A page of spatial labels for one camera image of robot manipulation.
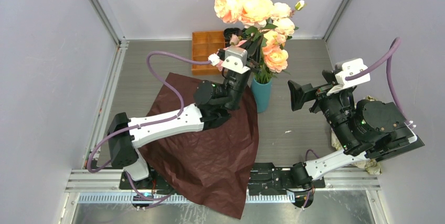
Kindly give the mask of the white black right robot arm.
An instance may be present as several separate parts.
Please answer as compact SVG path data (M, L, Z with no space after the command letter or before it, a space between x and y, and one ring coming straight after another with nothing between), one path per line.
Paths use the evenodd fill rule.
M325 174L354 162L384 161L424 146L393 102L355 102L353 87L332 93L331 84L302 86L290 80L288 86L292 111L314 101L310 112L323 113L341 144L339 151L294 164L290 175L297 187L307 190Z

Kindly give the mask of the teal vase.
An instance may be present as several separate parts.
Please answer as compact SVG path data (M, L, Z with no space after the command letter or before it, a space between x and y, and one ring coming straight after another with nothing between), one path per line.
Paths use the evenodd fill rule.
M265 112L269 107L272 81L261 83L254 77L250 88L256 102L257 113Z

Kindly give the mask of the red wrapping paper sheet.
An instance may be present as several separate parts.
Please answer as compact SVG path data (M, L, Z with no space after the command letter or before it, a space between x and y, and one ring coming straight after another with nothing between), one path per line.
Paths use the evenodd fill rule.
M257 106L249 87L230 115L216 129L163 138L140 152L179 194L240 219L259 146Z

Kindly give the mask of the peach rose stem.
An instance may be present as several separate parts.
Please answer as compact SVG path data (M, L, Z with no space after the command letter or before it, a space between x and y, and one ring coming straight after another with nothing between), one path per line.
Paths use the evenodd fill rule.
M289 53L284 49L287 37L270 30L264 34L262 46L262 66L258 81L262 84L271 81L276 74L285 71L288 67Z
M224 23L240 22L244 25L246 36L235 36L231 46L240 47L248 52L248 59L262 66L262 46L264 34L274 30L271 0L215 0L214 11Z

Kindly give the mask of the cream pink rose stem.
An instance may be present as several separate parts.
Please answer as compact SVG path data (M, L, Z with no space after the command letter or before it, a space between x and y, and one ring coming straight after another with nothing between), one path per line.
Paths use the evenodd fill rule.
M291 20L291 17L295 14L295 12L301 11L305 7L305 1L298 1L294 9L286 3L274 3L273 11L272 11L272 24L275 26L274 30L285 36L292 36L294 31L298 28L295 26L294 22Z

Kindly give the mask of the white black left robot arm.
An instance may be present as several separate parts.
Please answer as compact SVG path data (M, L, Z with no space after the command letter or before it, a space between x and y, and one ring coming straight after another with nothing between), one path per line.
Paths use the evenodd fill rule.
M251 68L239 60L224 60L226 70L223 83L201 81L193 95L194 103L183 109L144 118L129 118L125 113L115 116L110 127L108 145L112 168L123 169L141 189L153 182L147 162L139 149L166 137L188 132L216 129L239 109Z

